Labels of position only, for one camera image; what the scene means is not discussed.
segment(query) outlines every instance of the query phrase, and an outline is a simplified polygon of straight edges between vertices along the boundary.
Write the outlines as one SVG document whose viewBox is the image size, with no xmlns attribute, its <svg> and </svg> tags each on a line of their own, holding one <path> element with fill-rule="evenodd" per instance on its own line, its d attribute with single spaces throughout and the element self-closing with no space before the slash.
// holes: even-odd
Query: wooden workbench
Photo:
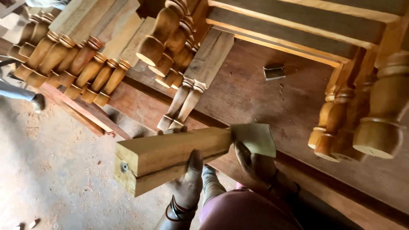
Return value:
<svg viewBox="0 0 409 230">
<path fill-rule="evenodd" d="M 265 81 L 262 67 L 271 63 L 284 63 L 287 77 Z M 309 134 L 318 122 L 319 110 L 324 103 L 322 95 L 332 71 L 329 65 L 236 40 L 186 124 L 197 129 L 226 127 L 232 123 L 267 123 L 272 128 L 277 149 L 282 152 L 277 155 L 277 160 L 309 176 L 298 175 L 293 179 L 314 190 L 316 195 L 327 199 L 330 205 L 361 225 L 377 229 L 380 226 L 400 228 L 355 202 L 382 210 L 387 207 L 379 206 L 379 200 L 380 204 L 389 204 L 392 206 L 387 211 L 390 218 L 409 213 L 408 144 L 403 145 L 395 159 L 368 158 L 362 163 L 329 162 L 317 157 L 307 145 Z M 128 75 L 115 89 L 108 104 L 156 131 L 175 90 L 155 84 L 154 74 L 142 62 Z M 403 124 L 408 123 L 408 117 L 403 119 Z M 257 184 L 246 177 L 232 151 L 211 164 L 234 180 L 257 190 Z M 319 180 L 325 187 L 315 186 L 316 182 L 311 178 Z M 337 184 L 338 180 L 344 182 L 342 186 Z M 361 191 L 369 196 L 362 197 L 359 195 Z"/>
</svg>

